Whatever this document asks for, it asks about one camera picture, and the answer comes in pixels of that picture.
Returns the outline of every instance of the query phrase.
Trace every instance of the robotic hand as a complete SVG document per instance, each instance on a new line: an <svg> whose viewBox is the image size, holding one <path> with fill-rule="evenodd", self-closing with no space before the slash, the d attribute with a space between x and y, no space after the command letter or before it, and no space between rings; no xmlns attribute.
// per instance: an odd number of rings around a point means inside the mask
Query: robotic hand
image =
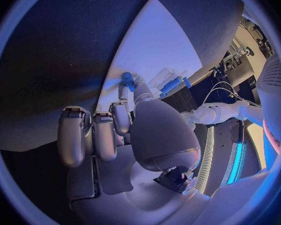
<svg viewBox="0 0 281 225"><path fill-rule="evenodd" d="M223 102L204 103L192 112L182 112L181 116L192 129L195 129L194 124L218 124L229 118L242 121L249 119L262 127L264 119L262 109L251 106L245 100L238 100L233 104Z"/></svg>

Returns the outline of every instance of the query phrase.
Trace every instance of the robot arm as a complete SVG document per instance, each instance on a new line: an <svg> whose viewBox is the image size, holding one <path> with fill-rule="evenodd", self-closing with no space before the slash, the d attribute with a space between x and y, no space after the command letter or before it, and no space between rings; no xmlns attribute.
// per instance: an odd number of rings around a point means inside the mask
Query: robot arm
<svg viewBox="0 0 281 225"><path fill-rule="evenodd" d="M263 110L251 106L247 101L238 100L233 104L223 102L204 103L193 112L182 112L181 116L188 124L218 124L229 118L238 120L249 119L251 122L263 126Z"/></svg>

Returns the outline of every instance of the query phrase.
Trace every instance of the blue light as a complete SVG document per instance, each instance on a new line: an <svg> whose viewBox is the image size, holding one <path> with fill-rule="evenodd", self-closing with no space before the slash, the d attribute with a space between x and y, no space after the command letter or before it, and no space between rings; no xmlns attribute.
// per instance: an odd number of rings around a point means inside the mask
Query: blue light
<svg viewBox="0 0 281 225"><path fill-rule="evenodd" d="M243 153L243 144L239 143L237 145L234 164L233 164L233 168L231 170L230 177L228 179L227 185L234 183L236 178L237 178L238 171L239 171L240 164L241 164L241 160L242 160L242 153Z"/></svg>

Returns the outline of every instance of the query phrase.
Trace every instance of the curved white surface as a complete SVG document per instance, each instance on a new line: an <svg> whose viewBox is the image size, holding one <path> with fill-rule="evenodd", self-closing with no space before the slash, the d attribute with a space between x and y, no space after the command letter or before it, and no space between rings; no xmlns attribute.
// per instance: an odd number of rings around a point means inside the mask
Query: curved white surface
<svg viewBox="0 0 281 225"><path fill-rule="evenodd" d="M97 111L108 111L118 101L121 75L130 72L150 82L162 69L171 68L189 76L202 67L200 59L180 25L158 1L149 0L139 12L123 38L110 65L98 100ZM133 93L129 93L133 110Z"/></svg>

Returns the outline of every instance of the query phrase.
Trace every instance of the vent grille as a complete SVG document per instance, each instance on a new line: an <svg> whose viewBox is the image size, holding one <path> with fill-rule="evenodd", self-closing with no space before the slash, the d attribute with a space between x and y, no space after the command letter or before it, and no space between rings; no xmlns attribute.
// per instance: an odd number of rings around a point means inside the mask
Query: vent grille
<svg viewBox="0 0 281 225"><path fill-rule="evenodd" d="M197 181L194 188L197 189L201 194L204 193L206 183L211 170L212 159L214 151L214 127L210 127L207 132L205 152L203 155L202 164L198 173Z"/></svg>
<svg viewBox="0 0 281 225"><path fill-rule="evenodd" d="M262 77L262 83L281 87L281 64L279 61L267 64Z"/></svg>

